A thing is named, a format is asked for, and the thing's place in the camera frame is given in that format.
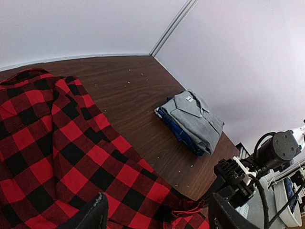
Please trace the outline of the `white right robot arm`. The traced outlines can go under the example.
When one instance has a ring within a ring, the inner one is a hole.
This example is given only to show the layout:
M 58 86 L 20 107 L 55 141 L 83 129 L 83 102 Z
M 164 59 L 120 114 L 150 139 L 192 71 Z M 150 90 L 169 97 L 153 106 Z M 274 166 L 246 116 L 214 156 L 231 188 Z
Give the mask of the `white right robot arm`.
M 305 127 L 285 132 L 270 132 L 257 142 L 254 152 L 247 158 L 234 156 L 222 159 L 214 167 L 216 180 L 201 197 L 204 206 L 212 201 L 214 193 L 219 194 L 234 208 L 241 207 L 254 195 L 253 178 L 261 179 L 270 171 L 285 171 L 305 147 Z

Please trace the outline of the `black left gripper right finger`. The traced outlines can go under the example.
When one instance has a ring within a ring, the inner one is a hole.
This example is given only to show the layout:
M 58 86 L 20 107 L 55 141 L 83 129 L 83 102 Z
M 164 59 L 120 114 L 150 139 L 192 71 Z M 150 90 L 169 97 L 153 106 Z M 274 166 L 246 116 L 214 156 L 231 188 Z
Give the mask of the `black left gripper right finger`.
M 213 193 L 210 198 L 209 226 L 211 229 L 258 229 L 218 193 Z

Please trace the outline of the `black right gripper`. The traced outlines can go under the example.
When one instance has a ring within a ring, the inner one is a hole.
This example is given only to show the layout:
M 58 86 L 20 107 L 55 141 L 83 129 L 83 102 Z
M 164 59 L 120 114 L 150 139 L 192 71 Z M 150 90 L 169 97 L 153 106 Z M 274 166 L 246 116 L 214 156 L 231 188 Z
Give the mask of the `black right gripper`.
M 243 206 L 254 195 L 254 182 L 247 184 L 244 179 L 246 173 L 233 159 L 222 159 L 214 167 L 216 180 L 202 196 L 204 207 L 208 207 L 212 200 L 212 194 L 217 193 L 232 207 Z

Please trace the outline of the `red black plaid shirt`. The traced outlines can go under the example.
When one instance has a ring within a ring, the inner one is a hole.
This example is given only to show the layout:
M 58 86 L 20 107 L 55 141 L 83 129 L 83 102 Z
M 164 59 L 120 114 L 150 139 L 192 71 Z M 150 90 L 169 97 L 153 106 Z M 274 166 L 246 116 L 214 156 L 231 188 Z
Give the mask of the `red black plaid shirt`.
M 116 132 L 79 79 L 29 69 L 0 84 L 0 226 L 57 229 L 100 192 L 106 229 L 207 229 Z

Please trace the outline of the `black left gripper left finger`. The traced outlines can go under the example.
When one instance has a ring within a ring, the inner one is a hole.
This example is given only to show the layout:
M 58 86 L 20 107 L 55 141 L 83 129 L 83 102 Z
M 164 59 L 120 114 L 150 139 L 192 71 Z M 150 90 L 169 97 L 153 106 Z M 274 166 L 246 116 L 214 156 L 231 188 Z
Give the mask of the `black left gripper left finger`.
M 95 198 L 87 203 L 78 213 L 58 229 L 105 229 L 109 204 L 104 193 L 100 192 Z

